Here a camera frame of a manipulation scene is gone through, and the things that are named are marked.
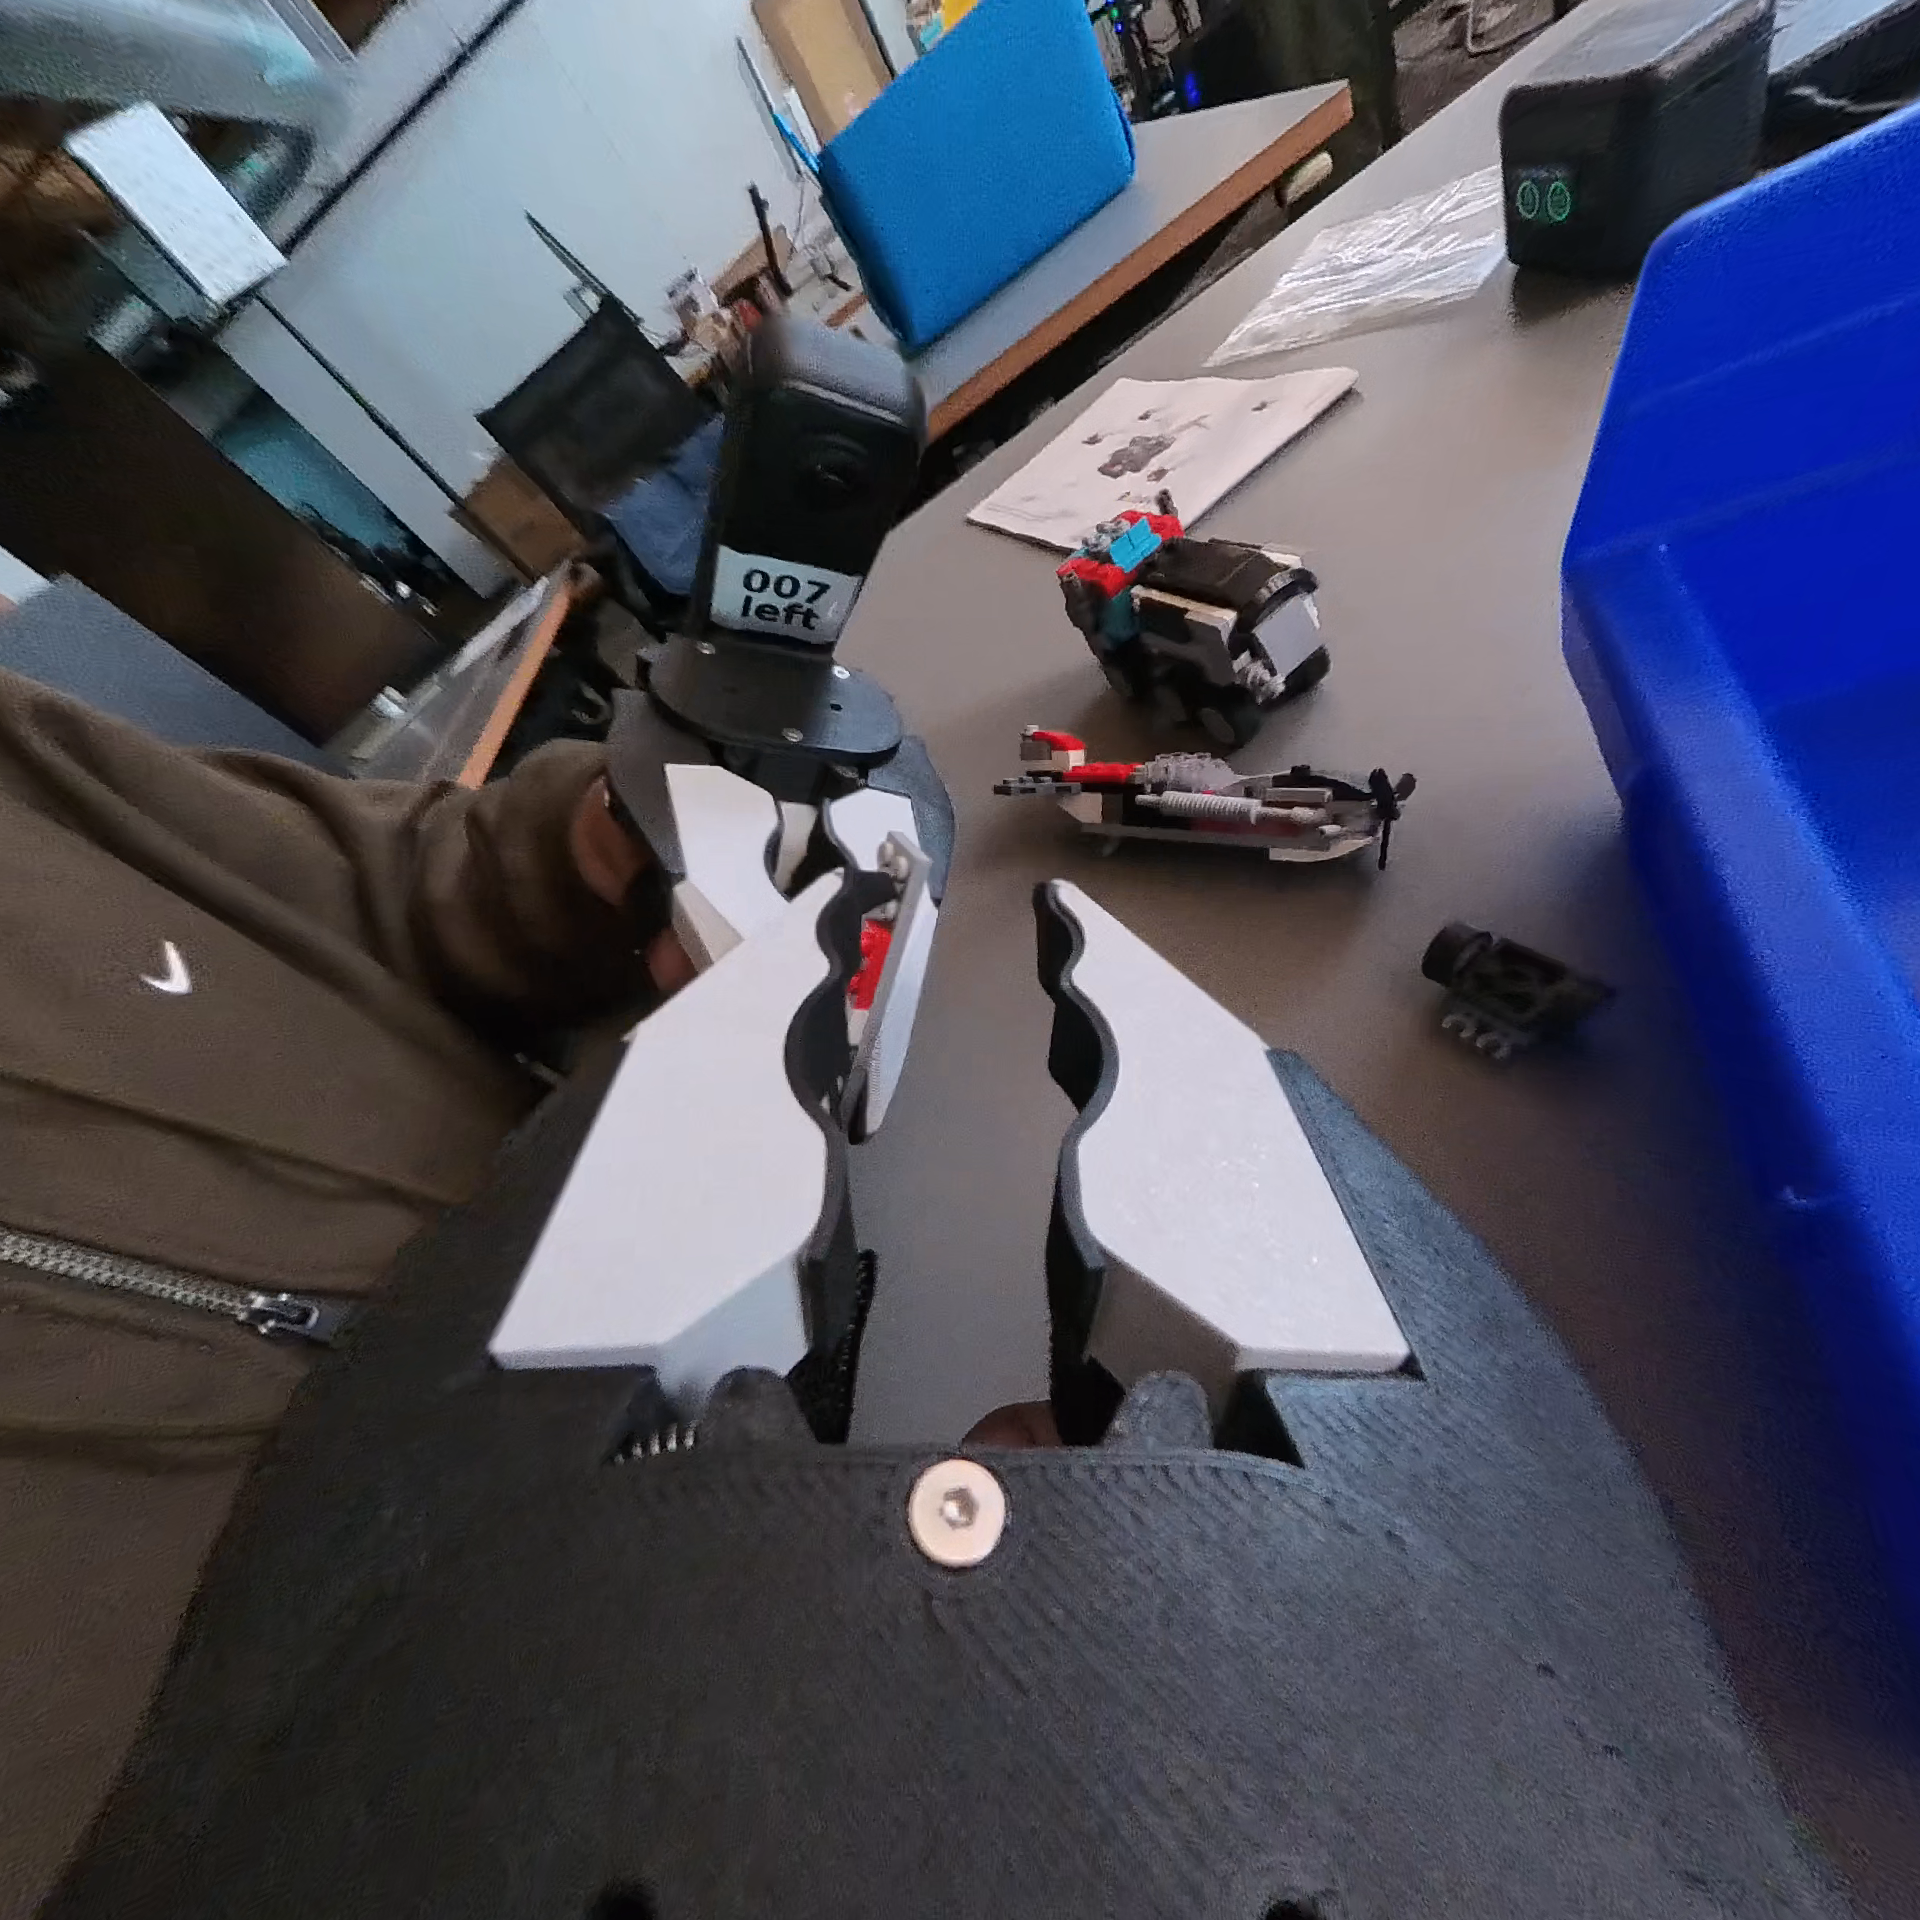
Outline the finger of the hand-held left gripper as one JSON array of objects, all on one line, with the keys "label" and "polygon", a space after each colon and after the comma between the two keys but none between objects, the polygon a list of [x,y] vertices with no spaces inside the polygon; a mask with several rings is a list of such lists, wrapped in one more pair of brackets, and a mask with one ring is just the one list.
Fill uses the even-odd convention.
[{"label": "finger of the hand-held left gripper", "polygon": [[668,763],[664,777],[680,847],[680,875],[671,886],[674,933],[694,972],[709,972],[782,919],[819,808],[779,800],[713,763]]},{"label": "finger of the hand-held left gripper", "polygon": [[[827,955],[841,984],[853,1062],[840,1117],[849,1139],[872,1139],[907,1066],[925,973],[941,922],[937,864],[913,805],[900,794],[861,789],[823,811],[827,871],[823,915]],[[850,1011],[849,986],[859,964],[864,916],[893,920],[895,938],[870,1011]]]}]

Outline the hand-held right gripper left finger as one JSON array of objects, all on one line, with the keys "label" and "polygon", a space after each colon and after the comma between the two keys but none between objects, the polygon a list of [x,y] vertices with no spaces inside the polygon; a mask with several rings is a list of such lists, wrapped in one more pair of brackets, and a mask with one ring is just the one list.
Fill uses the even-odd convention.
[{"label": "hand-held right gripper left finger", "polygon": [[853,1427],[877,1266],[853,1226],[849,988],[875,874],[812,882],[632,1033],[493,1330],[508,1370],[653,1370],[696,1422],[737,1369]]}]

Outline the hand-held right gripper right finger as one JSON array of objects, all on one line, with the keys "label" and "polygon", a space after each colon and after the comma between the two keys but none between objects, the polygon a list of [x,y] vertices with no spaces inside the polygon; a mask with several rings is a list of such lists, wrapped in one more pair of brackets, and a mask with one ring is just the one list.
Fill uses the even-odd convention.
[{"label": "hand-held right gripper right finger", "polygon": [[1133,1389],[1176,1374],[1203,1444],[1290,1448],[1269,1377],[1415,1372],[1259,1033],[1074,882],[1042,880],[1035,915],[1071,1105],[1044,1253],[1061,1438],[1101,1442]]}]

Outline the person's left forearm olive sleeve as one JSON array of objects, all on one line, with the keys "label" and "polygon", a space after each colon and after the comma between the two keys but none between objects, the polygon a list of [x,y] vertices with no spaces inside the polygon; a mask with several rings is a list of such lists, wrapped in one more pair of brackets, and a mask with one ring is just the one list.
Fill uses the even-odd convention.
[{"label": "person's left forearm olive sleeve", "polygon": [[501,1051],[666,1000],[571,849],[604,745],[555,741],[480,786],[354,779],[165,744],[13,669],[2,684],[9,796],[301,972]]}]

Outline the grey toy brick aircraft model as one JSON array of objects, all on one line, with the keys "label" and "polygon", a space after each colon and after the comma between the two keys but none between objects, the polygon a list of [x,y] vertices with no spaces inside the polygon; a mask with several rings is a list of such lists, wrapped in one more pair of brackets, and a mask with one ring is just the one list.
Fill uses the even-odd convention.
[{"label": "grey toy brick aircraft model", "polygon": [[1272,866],[1389,864],[1392,836],[1417,789],[1376,767],[1348,777],[1307,763],[1243,773],[1228,760],[1168,754],[1098,760],[1061,728],[1030,725],[1020,767],[994,794],[1053,807],[1103,851],[1125,843],[1250,851]]}]

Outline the small black toy brick part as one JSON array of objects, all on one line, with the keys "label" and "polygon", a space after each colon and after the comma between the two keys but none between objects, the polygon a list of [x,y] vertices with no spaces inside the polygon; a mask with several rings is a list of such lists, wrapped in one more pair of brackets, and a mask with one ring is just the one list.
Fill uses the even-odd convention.
[{"label": "small black toy brick part", "polygon": [[1571,1041],[1618,994],[1538,947],[1462,920],[1428,941],[1423,976],[1443,993],[1443,1033],[1496,1062]]}]

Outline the printed instruction sheet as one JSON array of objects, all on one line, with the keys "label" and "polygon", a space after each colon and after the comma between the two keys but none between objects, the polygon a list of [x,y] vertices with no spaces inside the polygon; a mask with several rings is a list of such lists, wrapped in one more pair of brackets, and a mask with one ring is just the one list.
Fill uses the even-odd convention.
[{"label": "printed instruction sheet", "polygon": [[1120,378],[968,521],[1055,554],[1124,513],[1191,524],[1356,391],[1348,367],[1271,378]]}]

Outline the blue desk partition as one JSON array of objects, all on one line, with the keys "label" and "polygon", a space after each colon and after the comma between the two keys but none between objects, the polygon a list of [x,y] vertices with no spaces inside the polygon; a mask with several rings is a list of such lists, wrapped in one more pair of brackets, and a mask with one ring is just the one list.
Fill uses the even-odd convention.
[{"label": "blue desk partition", "polygon": [[1087,8],[983,1],[821,148],[817,186],[878,323],[917,355],[1136,169]]}]

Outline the black toy brick vehicle model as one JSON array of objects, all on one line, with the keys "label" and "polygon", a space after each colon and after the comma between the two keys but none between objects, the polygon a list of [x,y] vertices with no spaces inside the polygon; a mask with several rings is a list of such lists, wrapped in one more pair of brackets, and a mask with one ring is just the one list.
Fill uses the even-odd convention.
[{"label": "black toy brick vehicle model", "polygon": [[1225,751],[1332,669],[1304,560],[1189,532],[1168,490],[1100,521],[1057,582],[1112,686]]}]

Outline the grey desk with wooden edge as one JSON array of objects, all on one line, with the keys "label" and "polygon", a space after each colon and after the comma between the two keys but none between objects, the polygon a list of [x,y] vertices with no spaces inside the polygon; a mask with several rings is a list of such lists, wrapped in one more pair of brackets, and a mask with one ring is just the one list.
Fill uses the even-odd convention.
[{"label": "grey desk with wooden edge", "polygon": [[1228,227],[1350,124],[1314,83],[1147,122],[1134,180],[910,363],[930,454],[995,444],[1157,324]]}]

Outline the person's olive zip jacket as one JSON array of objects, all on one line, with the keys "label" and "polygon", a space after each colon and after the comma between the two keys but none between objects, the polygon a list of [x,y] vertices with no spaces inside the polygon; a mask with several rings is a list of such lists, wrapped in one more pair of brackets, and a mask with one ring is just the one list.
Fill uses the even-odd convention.
[{"label": "person's olive zip jacket", "polygon": [[250,1297],[354,1305],[483,1182],[546,1072],[4,1068],[4,1916],[34,1916],[144,1722],[244,1476],[321,1343]]}]

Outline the dark cabinet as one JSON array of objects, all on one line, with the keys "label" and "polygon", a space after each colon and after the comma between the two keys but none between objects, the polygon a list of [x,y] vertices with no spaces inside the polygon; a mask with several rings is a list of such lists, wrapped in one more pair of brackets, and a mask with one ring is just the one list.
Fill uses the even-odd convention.
[{"label": "dark cabinet", "polygon": [[96,589],[312,741],[448,653],[92,345],[4,354],[2,544]]}]

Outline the clear plastic bag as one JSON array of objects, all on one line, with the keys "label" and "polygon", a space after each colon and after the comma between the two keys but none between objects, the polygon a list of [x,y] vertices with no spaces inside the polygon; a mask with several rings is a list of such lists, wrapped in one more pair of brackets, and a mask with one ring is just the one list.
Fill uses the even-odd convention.
[{"label": "clear plastic bag", "polygon": [[1209,369],[1473,300],[1505,264],[1500,165],[1320,231],[1207,355]]}]

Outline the blue plastic bin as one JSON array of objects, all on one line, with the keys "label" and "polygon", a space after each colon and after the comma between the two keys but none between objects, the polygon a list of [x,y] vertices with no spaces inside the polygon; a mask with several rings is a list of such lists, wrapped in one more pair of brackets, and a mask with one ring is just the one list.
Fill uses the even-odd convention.
[{"label": "blue plastic bin", "polygon": [[1563,653],[1889,1549],[1916,1557],[1919,120],[1644,262]]}]

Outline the black device with green lights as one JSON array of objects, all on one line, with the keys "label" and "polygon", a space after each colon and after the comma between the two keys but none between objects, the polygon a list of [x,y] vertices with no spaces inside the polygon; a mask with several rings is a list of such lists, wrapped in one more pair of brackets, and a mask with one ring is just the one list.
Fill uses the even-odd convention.
[{"label": "black device with green lights", "polygon": [[1623,282],[1758,163],[1773,1],[1632,1],[1587,21],[1500,107],[1508,259]]}]

